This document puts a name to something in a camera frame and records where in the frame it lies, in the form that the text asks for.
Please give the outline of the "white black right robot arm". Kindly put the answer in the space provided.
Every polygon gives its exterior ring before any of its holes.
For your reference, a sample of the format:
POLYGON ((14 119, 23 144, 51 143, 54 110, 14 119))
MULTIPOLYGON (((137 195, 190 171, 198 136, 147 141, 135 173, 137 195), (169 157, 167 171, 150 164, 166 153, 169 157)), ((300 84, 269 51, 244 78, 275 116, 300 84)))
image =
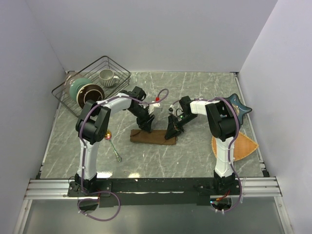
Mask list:
POLYGON ((234 142, 238 137, 240 121, 235 110, 227 99, 217 97, 206 101, 191 100, 189 96, 179 101, 182 114, 176 116, 170 111, 165 139, 169 140, 184 132, 183 126, 204 115, 216 143, 216 165, 214 169, 213 189, 218 194, 225 194, 230 188, 241 188, 241 181, 234 170, 234 142))

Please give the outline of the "brown cloth napkin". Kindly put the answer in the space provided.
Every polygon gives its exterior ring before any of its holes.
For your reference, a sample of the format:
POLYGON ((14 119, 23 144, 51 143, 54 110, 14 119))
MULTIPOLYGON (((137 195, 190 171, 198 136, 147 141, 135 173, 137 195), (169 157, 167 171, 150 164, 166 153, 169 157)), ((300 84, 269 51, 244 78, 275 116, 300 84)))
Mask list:
POLYGON ((146 143, 157 145, 176 145, 176 137, 165 139, 166 130, 152 130, 150 133, 132 129, 130 132, 130 141, 134 143, 146 143))

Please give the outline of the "iridescent spoon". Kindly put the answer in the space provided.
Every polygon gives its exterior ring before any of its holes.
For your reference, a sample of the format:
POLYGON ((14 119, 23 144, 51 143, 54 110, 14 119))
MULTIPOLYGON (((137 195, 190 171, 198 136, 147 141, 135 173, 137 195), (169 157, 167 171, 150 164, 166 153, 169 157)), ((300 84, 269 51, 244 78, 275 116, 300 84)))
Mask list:
POLYGON ((106 134, 104 135, 104 139, 106 141, 110 142, 110 144, 111 144, 111 146, 112 146, 112 148, 114 150, 114 154, 116 156, 117 162, 122 162, 122 157, 119 155, 119 153, 117 152, 117 150, 116 150, 116 148, 115 148, 115 146, 114 146, 114 144, 112 142, 112 133, 111 133, 110 130, 106 131, 106 134))

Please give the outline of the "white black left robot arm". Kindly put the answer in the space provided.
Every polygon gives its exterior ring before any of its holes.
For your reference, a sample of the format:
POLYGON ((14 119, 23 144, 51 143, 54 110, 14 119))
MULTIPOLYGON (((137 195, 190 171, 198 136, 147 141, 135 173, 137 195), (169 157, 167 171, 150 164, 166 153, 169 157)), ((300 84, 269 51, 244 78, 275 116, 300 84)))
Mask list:
POLYGON ((121 91, 116 96, 94 102, 89 100, 84 105, 76 123, 80 139, 80 163, 75 182, 79 190, 86 196, 93 195, 97 190, 97 155, 99 143, 107 134, 110 117, 128 110, 136 117, 139 129, 151 132, 155 116, 149 111, 149 104, 143 104, 146 93, 142 88, 135 87, 132 91, 121 91))

